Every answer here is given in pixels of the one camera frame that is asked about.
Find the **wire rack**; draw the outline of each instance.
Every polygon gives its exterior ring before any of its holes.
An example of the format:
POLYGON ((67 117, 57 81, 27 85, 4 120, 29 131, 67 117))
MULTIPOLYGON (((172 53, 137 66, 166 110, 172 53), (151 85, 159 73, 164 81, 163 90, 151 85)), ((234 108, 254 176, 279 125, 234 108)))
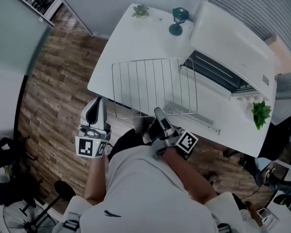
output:
POLYGON ((162 108, 167 116, 197 113, 196 77, 186 66, 186 61, 191 61, 194 66, 191 58, 114 63, 112 79, 116 117, 153 117, 156 107, 162 108))

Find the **small potted plant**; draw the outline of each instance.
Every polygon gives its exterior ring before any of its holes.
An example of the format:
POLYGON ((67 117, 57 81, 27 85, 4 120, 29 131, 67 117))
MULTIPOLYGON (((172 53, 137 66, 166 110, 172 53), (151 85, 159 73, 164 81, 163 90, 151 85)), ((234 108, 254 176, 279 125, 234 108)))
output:
POLYGON ((253 120, 258 130, 266 123, 265 120, 270 116, 271 107, 262 103, 253 103, 253 109, 251 110, 253 114, 253 120))
POLYGON ((138 5, 137 7, 134 7, 134 13, 132 14, 132 17, 148 17, 150 13, 148 12, 149 8, 145 6, 144 4, 138 5))

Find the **dark teal object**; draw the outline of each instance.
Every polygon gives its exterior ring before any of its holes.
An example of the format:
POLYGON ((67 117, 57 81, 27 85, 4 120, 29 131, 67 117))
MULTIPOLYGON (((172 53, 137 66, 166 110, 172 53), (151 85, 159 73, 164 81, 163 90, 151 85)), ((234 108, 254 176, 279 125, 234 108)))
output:
POLYGON ((181 35, 182 27, 180 26, 180 24, 189 19, 190 17, 189 12, 186 9, 179 7, 173 9, 173 16, 175 24, 170 25, 169 33, 173 35, 181 35))

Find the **green plant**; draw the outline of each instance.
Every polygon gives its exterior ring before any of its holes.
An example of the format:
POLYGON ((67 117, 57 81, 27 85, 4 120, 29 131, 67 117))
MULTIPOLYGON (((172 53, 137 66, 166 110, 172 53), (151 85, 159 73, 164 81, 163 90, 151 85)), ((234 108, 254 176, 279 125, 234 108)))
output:
POLYGON ((142 5, 138 5, 137 7, 134 7, 134 13, 132 14, 132 17, 142 17, 142 16, 146 16, 148 17, 150 14, 148 12, 149 8, 147 6, 145 6, 144 4, 142 5))
POLYGON ((258 130, 261 129, 265 122, 265 120, 270 116, 271 107, 269 105, 265 105, 265 102, 262 103, 253 103, 253 120, 258 130))

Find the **wooden floor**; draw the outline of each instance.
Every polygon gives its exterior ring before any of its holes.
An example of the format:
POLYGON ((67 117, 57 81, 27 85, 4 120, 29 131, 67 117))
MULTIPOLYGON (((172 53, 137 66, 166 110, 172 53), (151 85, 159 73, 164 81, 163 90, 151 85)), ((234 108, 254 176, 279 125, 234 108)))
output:
MULTIPOLYGON (((41 194, 46 201, 56 196, 57 180, 69 183, 78 195, 83 195, 88 160, 76 156, 74 136, 82 109, 96 96, 87 90, 87 84, 107 43, 89 36, 65 7, 53 23, 52 34, 26 85, 18 125, 21 136, 30 136, 28 152, 38 156, 31 162, 32 173, 43 181, 41 194)), ((133 128, 131 121, 114 116, 112 106, 108 106, 108 122, 113 131, 112 145, 133 128)), ((211 171, 219 176, 218 192, 231 191, 240 198, 250 196, 257 190, 253 178, 238 166, 238 157, 223 157, 225 149, 201 138, 188 161, 203 175, 211 171)), ((263 186, 250 200, 261 207, 272 194, 263 186)))

